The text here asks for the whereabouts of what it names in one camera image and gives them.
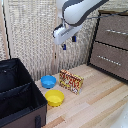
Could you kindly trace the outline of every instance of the patterned box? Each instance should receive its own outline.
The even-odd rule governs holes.
[[[64,87],[65,89],[70,90],[75,94],[80,94],[82,85],[83,85],[83,78],[66,70],[61,70],[59,74],[59,82],[60,86]]]

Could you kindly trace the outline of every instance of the wooden dresser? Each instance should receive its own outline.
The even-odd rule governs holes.
[[[125,10],[99,10],[99,16]],[[88,65],[128,81],[128,12],[97,20]]]

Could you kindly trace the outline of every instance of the black bin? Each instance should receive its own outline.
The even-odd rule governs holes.
[[[0,61],[0,128],[41,128],[47,100],[18,59]]]

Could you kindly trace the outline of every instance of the cable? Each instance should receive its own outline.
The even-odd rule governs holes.
[[[128,11],[128,10],[125,10],[125,11],[123,11],[123,12],[119,12],[119,13],[115,13],[115,14],[109,14],[109,15],[105,15],[105,16],[98,16],[98,17],[90,17],[90,18],[86,18],[86,19],[104,18],[104,17],[114,16],[114,15],[119,15],[119,14],[125,13],[125,12],[127,12],[127,11]]]

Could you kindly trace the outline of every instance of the wooden floor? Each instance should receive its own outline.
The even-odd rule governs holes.
[[[84,78],[82,92],[75,95],[57,82],[53,89],[62,91],[65,99],[59,107],[48,106],[43,128],[110,128],[128,102],[128,85],[86,65],[69,71]],[[48,90],[40,81],[36,84],[45,95]]]

